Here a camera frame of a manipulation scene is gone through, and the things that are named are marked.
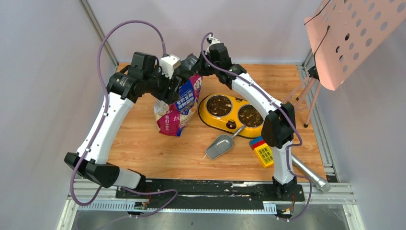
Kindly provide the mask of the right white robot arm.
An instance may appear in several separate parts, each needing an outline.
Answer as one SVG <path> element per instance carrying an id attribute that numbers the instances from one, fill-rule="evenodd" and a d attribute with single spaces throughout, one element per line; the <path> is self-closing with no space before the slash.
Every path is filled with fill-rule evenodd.
<path id="1" fill-rule="evenodd" d="M 279 200 L 292 195 L 292 185 L 297 182 L 292 173 L 290 146 L 295 128 L 294 107 L 282 103 L 264 91 L 239 64 L 234 64 L 223 43 L 211 44 L 209 50 L 201 50 L 197 63 L 200 75 L 216 75 L 229 89 L 244 97 L 262 116 L 261 136 L 273 153 L 273 193 Z"/>

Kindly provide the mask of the yellow double pet bowl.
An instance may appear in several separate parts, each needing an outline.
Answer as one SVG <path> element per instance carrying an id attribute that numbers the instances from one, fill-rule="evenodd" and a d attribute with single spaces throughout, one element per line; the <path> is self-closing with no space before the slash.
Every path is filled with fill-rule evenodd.
<path id="1" fill-rule="evenodd" d="M 247 100 L 220 93 L 202 99 L 198 115 L 205 125 L 230 134 L 245 126 L 239 136 L 248 139 L 261 135 L 264 122 Z"/>

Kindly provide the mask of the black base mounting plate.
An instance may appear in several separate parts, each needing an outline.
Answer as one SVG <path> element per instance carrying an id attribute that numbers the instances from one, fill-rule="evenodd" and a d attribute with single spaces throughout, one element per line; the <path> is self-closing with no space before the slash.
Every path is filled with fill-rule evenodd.
<path id="1" fill-rule="evenodd" d="M 148 179 L 142 186 L 142 192 L 169 189 L 178 191 L 167 205 L 172 209 L 260 210 L 264 201 L 292 204 L 305 200 L 299 184 L 285 195 L 277 195 L 272 182 Z"/>

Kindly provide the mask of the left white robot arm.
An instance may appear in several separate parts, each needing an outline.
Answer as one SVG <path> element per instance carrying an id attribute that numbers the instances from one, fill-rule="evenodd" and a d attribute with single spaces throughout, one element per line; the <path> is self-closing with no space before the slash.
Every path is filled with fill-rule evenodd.
<path id="1" fill-rule="evenodd" d="M 78 174 L 104 188 L 123 186 L 135 198 L 146 194 L 145 177 L 108 162 L 117 132 L 137 99 L 149 93 L 171 104 L 179 99 L 182 79 L 178 76 L 181 60 L 175 55 L 162 57 L 135 52 L 131 64 L 113 74 L 107 84 L 108 98 L 81 146 L 68 152 L 64 162 Z"/>

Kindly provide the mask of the metal food scoop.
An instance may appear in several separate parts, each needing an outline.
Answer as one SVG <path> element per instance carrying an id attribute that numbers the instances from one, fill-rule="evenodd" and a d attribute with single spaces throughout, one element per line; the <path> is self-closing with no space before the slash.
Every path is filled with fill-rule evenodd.
<path id="1" fill-rule="evenodd" d="M 240 127 L 234 134 L 222 134 L 216 138 L 210 146 L 205 150 L 205 157 L 214 160 L 229 151 L 234 145 L 234 138 L 238 136 L 246 126 Z"/>

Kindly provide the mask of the cat food bag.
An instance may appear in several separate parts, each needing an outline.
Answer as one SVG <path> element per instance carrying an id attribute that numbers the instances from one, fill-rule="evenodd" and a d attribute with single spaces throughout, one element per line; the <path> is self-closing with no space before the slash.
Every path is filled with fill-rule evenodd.
<path id="1" fill-rule="evenodd" d="M 179 137 L 196 111 L 203 81 L 203 77 L 192 70 L 197 61 L 194 54 L 180 61 L 179 77 L 183 83 L 178 100 L 171 104 L 155 100 L 154 115 L 159 133 Z"/>

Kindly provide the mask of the colourful toy brick block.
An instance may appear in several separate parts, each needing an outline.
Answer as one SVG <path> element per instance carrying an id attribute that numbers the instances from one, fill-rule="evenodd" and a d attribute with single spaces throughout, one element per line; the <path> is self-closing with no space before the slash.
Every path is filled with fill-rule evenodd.
<path id="1" fill-rule="evenodd" d="M 274 164 L 271 148 L 262 137 L 250 140 L 249 145 L 263 168 L 269 168 Z"/>

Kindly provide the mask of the silver microphone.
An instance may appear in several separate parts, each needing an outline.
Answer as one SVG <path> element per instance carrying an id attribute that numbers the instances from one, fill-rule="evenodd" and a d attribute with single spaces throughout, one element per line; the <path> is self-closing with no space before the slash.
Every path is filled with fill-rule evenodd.
<path id="1" fill-rule="evenodd" d="M 293 165 L 306 175 L 321 192 L 329 192 L 331 190 L 331 185 L 326 179 L 323 179 L 294 155 L 292 155 L 292 162 Z"/>

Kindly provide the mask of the pink perforated music stand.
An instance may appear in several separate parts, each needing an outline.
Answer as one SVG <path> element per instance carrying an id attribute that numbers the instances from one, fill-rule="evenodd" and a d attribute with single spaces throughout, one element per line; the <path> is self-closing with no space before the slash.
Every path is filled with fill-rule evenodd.
<path id="1" fill-rule="evenodd" d="M 304 20 L 311 50 L 304 80 L 286 97 L 308 127 L 322 90 L 331 112 L 374 124 L 398 107 L 393 92 L 406 78 L 403 0 L 324 0 Z"/>

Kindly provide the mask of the aluminium frame rail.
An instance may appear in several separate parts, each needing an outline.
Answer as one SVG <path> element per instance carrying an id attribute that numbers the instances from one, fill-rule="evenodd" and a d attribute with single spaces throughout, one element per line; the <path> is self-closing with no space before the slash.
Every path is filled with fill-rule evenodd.
<path id="1" fill-rule="evenodd" d="M 287 194 L 278 197 L 271 182 L 208 181 L 149 179 L 146 195 L 132 194 L 112 186 L 99 189 L 96 184 L 76 179 L 74 188 L 81 200 L 98 196 L 89 205 L 78 205 L 68 197 L 58 228 L 73 226 L 77 211 L 124 211 L 128 214 L 161 213 L 198 214 L 264 214 L 281 218 L 296 215 L 302 205 L 341 206 L 343 219 L 351 230 L 362 230 L 364 224 L 351 186 L 346 183 L 322 183 L 321 186 L 298 183 Z"/>

